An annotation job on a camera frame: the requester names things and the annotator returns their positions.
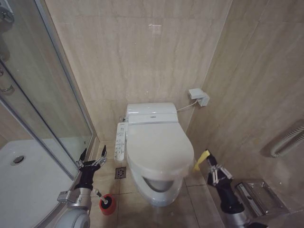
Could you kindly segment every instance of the bidet control panel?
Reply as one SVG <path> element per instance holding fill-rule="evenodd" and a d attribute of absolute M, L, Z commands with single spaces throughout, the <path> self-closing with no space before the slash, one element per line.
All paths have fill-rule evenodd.
<path fill-rule="evenodd" d="M 114 153 L 114 159 L 117 161 L 122 161 L 124 159 L 125 134 L 127 130 L 128 130 L 127 122 L 118 123 L 117 132 L 116 132 L 115 153 Z"/>

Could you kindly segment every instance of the electrical cord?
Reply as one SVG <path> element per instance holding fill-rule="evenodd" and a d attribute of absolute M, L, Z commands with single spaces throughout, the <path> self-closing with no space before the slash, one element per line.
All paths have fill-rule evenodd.
<path fill-rule="evenodd" d="M 177 112 L 179 112 L 179 111 L 181 111 L 181 110 L 183 110 L 183 109 L 185 109 L 185 108 L 188 108 L 188 107 L 190 107 L 190 106 L 192 106 L 192 105 L 195 105 L 197 102 L 198 102 L 198 99 L 196 99 L 196 101 L 195 101 L 194 103 L 192 103 L 192 104 L 190 104 L 190 105 L 188 105 L 188 106 L 186 106 L 186 107 L 179 108 L 179 109 L 177 110 Z"/>

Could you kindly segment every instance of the floor drain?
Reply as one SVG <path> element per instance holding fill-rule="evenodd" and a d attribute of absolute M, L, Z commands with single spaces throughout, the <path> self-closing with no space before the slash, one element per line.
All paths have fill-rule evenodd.
<path fill-rule="evenodd" d="M 21 155 L 16 157 L 12 162 L 11 165 L 18 165 L 25 159 L 25 156 Z"/>
<path fill-rule="evenodd" d="M 126 167 L 116 168 L 115 169 L 115 179 L 125 178 L 126 173 L 127 173 Z"/>

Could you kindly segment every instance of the toilet lid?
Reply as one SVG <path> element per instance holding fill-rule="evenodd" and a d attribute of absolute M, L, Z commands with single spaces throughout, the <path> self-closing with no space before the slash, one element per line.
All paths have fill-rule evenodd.
<path fill-rule="evenodd" d="M 128 162 L 151 180 L 173 180 L 188 174 L 193 147 L 179 123 L 129 125 Z"/>

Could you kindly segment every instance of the beige tile wall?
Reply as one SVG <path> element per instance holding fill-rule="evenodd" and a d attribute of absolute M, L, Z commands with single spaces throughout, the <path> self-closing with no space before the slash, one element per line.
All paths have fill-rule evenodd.
<path fill-rule="evenodd" d="M 190 104 L 231 0 L 47 0 L 101 141 L 115 139 L 128 103 Z M 187 129 L 193 109 L 179 114 Z"/>
<path fill-rule="evenodd" d="M 304 208 L 304 145 L 282 158 L 262 149 L 304 117 L 304 4 L 233 0 L 188 136 L 236 178 L 264 178 L 291 211 Z"/>

